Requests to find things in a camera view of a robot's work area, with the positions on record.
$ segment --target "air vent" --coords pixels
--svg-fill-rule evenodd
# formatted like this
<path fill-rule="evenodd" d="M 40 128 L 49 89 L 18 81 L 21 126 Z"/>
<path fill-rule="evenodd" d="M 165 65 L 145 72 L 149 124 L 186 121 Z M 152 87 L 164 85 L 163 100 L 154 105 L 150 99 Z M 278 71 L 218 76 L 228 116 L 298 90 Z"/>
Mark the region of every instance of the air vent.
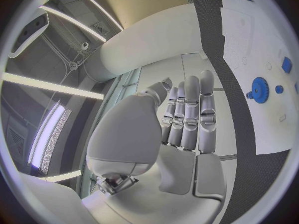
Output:
<path fill-rule="evenodd" d="M 107 28 L 107 26 L 102 21 L 94 24 L 94 27 L 99 31 L 100 35 L 102 36 L 106 36 L 110 32 L 109 28 Z"/>
<path fill-rule="evenodd" d="M 18 134 L 13 128 L 11 128 L 8 125 L 6 131 L 6 143 L 13 160 L 18 161 L 20 163 L 23 162 L 24 140 L 25 140 L 24 137 L 22 137 L 20 134 Z"/>

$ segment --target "blue gear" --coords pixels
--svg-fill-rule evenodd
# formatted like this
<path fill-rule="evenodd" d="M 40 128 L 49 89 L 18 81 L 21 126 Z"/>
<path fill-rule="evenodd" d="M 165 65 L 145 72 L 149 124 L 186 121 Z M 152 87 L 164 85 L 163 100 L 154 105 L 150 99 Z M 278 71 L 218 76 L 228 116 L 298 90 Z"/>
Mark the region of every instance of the blue gear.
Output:
<path fill-rule="evenodd" d="M 269 86 L 267 81 L 262 77 L 257 77 L 252 82 L 252 96 L 259 103 L 265 103 L 269 97 Z"/>

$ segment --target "ceiling vent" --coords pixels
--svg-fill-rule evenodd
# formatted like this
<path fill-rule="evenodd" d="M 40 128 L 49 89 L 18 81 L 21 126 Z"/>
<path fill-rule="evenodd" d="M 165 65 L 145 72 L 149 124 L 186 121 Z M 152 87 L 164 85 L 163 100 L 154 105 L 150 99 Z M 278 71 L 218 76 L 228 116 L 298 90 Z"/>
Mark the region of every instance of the ceiling vent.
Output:
<path fill-rule="evenodd" d="M 94 27 L 102 36 L 106 36 L 110 32 L 109 28 L 107 28 L 107 26 L 102 21 L 94 24 Z"/>
<path fill-rule="evenodd" d="M 13 160 L 23 162 L 23 146 L 25 138 L 17 133 L 10 125 L 7 126 L 6 143 Z"/>

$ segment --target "robotic hand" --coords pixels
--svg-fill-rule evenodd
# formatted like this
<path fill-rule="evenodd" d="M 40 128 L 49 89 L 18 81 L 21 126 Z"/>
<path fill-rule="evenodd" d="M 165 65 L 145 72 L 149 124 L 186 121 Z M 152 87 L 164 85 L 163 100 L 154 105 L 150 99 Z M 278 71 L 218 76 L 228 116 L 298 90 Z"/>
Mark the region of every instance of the robotic hand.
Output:
<path fill-rule="evenodd" d="M 133 185 L 130 176 L 145 173 L 155 163 L 161 144 L 157 108 L 172 87 L 169 78 L 115 105 L 94 130 L 87 148 L 88 168 L 104 193 Z"/>

